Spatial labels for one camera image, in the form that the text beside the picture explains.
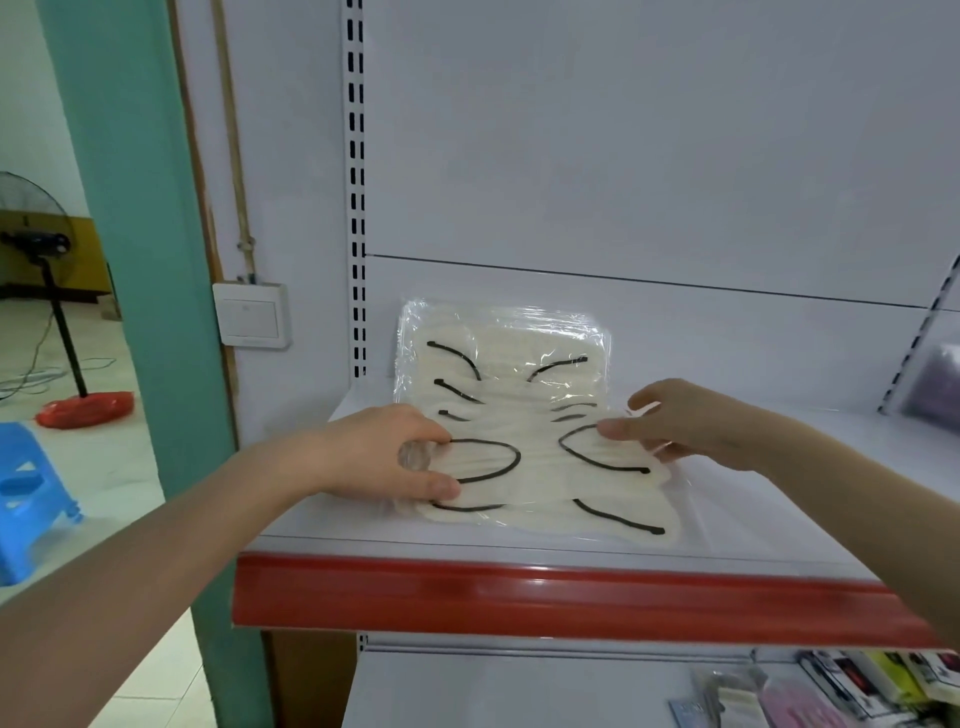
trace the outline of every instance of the red fan base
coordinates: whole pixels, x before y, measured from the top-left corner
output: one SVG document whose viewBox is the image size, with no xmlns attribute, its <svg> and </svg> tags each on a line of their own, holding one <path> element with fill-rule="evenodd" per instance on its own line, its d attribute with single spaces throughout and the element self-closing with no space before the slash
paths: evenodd
<svg viewBox="0 0 960 728">
<path fill-rule="evenodd" d="M 34 419 L 42 427 L 76 429 L 119 420 L 133 412 L 133 392 L 95 392 L 52 401 Z"/>
</svg>

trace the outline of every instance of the red shelf edge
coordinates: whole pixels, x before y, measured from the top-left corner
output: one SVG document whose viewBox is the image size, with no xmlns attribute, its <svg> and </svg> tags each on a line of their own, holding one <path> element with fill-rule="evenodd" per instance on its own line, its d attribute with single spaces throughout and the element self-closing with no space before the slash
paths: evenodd
<svg viewBox="0 0 960 728">
<path fill-rule="evenodd" d="M 930 648 L 876 582 L 247 552 L 238 626 L 639 642 Z"/>
</svg>

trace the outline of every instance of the light switch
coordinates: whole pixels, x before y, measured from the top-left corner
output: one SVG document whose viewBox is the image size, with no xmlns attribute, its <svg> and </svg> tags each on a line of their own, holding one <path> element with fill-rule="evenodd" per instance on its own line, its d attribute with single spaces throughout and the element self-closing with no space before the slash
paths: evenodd
<svg viewBox="0 0 960 728">
<path fill-rule="evenodd" d="M 276 339 L 276 306 L 267 301 L 224 299 L 221 303 L 220 332 L 225 336 L 256 336 Z"/>
<path fill-rule="evenodd" d="M 214 283 L 213 300 L 224 344 L 267 349 L 289 346 L 286 286 Z"/>
</svg>

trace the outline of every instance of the teal door frame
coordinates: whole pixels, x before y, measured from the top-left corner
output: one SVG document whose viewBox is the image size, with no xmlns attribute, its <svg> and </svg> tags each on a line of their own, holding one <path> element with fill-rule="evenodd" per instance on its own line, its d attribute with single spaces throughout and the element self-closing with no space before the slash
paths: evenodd
<svg viewBox="0 0 960 728">
<path fill-rule="evenodd" d="M 167 5 L 37 6 L 170 498 L 235 445 Z M 232 582 L 233 566 L 194 603 L 194 625 L 218 725 L 264 728 L 274 721 L 263 644 L 231 627 Z"/>
</svg>

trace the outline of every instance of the blue plastic stool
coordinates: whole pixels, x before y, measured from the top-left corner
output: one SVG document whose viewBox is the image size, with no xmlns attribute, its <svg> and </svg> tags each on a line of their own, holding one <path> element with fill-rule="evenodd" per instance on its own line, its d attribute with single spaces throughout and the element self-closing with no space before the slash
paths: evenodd
<svg viewBox="0 0 960 728">
<path fill-rule="evenodd" d="M 84 519 L 33 433 L 0 423 L 0 586 L 30 577 L 30 546 L 61 513 L 74 523 Z"/>
</svg>

